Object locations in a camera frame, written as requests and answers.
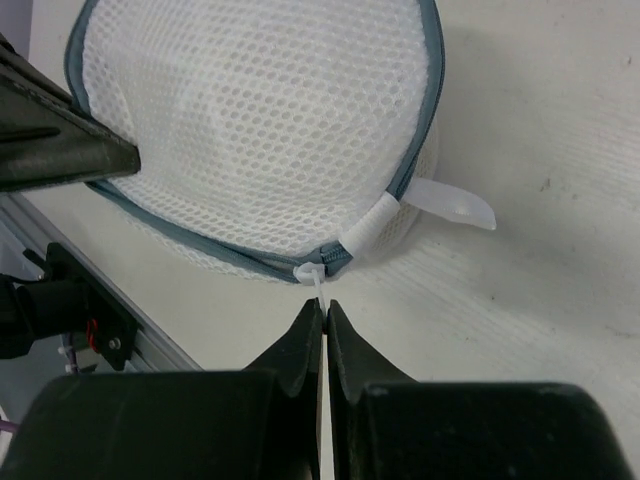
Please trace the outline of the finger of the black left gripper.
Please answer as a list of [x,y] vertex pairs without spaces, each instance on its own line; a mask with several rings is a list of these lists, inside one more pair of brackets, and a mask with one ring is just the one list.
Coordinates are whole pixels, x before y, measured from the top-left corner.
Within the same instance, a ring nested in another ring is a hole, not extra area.
[[137,148],[1,39],[1,191],[14,193],[128,176]]

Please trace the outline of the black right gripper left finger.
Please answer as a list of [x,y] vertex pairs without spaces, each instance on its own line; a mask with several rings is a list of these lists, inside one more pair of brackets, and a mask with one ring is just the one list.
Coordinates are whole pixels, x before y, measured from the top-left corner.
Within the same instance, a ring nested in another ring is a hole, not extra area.
[[35,399],[5,479],[316,479],[323,314],[235,371],[61,377]]

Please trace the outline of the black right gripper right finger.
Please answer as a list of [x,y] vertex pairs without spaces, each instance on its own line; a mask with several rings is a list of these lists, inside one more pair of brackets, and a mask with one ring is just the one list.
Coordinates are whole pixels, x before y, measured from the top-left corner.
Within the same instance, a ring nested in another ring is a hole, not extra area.
[[631,479],[599,404],[557,382],[419,382],[326,326],[337,479]]

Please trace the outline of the white mesh laundry bag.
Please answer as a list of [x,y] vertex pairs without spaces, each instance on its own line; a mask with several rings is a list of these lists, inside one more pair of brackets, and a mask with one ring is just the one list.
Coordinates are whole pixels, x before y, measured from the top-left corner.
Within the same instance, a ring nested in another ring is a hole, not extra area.
[[434,180],[445,73],[432,1],[87,1],[65,75],[140,170],[90,188],[223,272],[314,285],[421,212],[492,230]]

